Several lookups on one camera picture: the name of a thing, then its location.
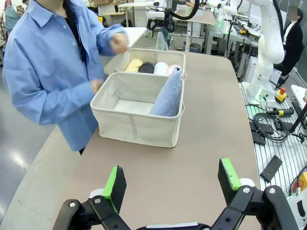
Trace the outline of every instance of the bolt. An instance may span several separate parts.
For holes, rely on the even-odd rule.
[[[249,193],[249,192],[250,192],[250,189],[247,188],[247,187],[245,187],[245,188],[243,188],[243,192],[244,192],[244,193]]]
[[[275,188],[271,188],[271,189],[270,189],[270,193],[271,193],[271,194],[274,194],[275,192],[276,192]]]

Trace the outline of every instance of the blue button-up shirt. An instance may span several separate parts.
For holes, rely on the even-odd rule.
[[[3,78],[19,112],[40,125],[58,124],[71,149],[78,151],[97,127],[89,81],[105,78],[99,54],[113,54],[109,41],[123,28],[104,28],[81,0],[71,0],[71,8],[87,67],[66,20],[32,0],[10,34]]]

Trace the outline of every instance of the black jacket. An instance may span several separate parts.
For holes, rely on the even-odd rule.
[[[289,34],[287,36],[286,45],[283,46],[283,49],[286,51],[286,54],[282,62],[285,72],[289,73],[297,63],[302,48],[302,43],[303,43],[303,31],[300,23],[297,22],[290,29]]]

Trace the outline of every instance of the person's right hand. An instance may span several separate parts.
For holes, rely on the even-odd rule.
[[[102,86],[102,84],[104,82],[105,82],[104,80],[92,80],[92,81],[90,81],[94,95],[98,92],[98,90],[100,89],[100,87]]]

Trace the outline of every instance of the white storage basket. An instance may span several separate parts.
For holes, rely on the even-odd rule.
[[[149,115],[168,77],[146,73],[111,74],[91,101],[99,134],[144,145],[171,148],[177,143],[184,111],[184,81],[180,86],[179,113],[174,117]]]
[[[182,67],[181,79],[186,78],[184,77],[186,71],[186,56],[183,53],[155,49],[129,49],[115,66],[115,71],[125,71],[130,60],[133,58],[138,58],[142,62],[150,62],[153,65],[160,61],[165,62],[168,66],[175,64],[180,65]]]

